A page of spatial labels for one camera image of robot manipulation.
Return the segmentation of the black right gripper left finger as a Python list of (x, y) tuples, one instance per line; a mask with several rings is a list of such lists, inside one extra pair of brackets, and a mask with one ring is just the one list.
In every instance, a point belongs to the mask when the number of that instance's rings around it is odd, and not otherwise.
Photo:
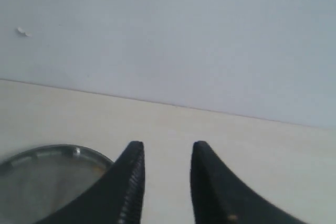
[(40, 223), (137, 224), (142, 218), (144, 191), (144, 144), (132, 141), (93, 186)]

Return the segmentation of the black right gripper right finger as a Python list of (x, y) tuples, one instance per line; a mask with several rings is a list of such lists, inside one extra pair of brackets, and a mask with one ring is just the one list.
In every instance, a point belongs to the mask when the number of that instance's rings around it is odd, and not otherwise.
[(249, 188), (205, 141), (193, 144), (190, 187), (195, 223), (302, 222)]

